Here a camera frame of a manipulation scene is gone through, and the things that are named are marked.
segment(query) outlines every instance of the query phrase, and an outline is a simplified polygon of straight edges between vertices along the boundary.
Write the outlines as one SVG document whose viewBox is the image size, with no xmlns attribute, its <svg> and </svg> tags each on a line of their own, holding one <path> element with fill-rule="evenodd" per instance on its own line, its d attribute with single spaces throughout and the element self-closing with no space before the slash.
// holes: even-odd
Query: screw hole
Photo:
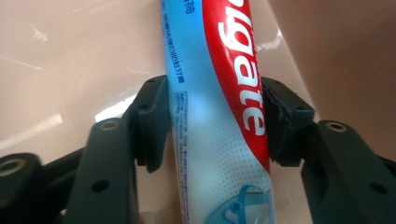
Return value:
<svg viewBox="0 0 396 224">
<path fill-rule="evenodd" d="M 23 159 L 11 159 L 0 164 L 0 176 L 12 175 L 23 168 L 26 161 Z"/>
<path fill-rule="evenodd" d="M 338 133 L 344 133 L 347 131 L 347 127 L 340 123 L 329 122 L 329 123 L 327 123 L 327 127 L 329 129 L 331 129 L 332 131 L 335 131 Z"/>
<path fill-rule="evenodd" d="M 139 106 L 139 109 L 147 109 L 147 108 L 149 108 L 148 105 L 140 105 L 140 106 Z"/>
<path fill-rule="evenodd" d="M 109 186 L 110 186 L 110 182 L 108 182 L 108 180 L 99 180 L 92 185 L 91 189 L 93 192 L 99 193 L 108 189 Z"/>
<path fill-rule="evenodd" d="M 373 191 L 380 193 L 380 194 L 387 194 L 388 190 L 385 188 L 383 185 L 375 183 L 375 182 L 369 182 L 369 187 Z"/>
<path fill-rule="evenodd" d="M 104 131 L 114 130 L 114 129 L 117 129 L 118 127 L 119 127 L 119 123 L 114 120 L 107 121 L 100 126 L 100 128 Z"/>
</svg>

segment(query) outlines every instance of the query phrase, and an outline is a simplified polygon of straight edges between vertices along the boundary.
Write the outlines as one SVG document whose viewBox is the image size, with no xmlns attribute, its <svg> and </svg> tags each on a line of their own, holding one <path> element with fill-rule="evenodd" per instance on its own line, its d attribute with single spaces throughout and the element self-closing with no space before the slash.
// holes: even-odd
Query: toothpaste tube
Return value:
<svg viewBox="0 0 396 224">
<path fill-rule="evenodd" d="M 275 223 L 247 0 L 162 0 L 184 224 Z"/>
</svg>

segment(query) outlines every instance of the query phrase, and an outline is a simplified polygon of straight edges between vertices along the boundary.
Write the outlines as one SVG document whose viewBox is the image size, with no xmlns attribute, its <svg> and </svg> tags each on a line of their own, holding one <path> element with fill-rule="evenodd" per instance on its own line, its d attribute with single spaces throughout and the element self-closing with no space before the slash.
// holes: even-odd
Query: red label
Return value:
<svg viewBox="0 0 396 224">
<path fill-rule="evenodd" d="M 203 0 L 203 14 L 219 84 L 247 145 L 269 172 L 262 85 L 248 1 Z"/>
</svg>

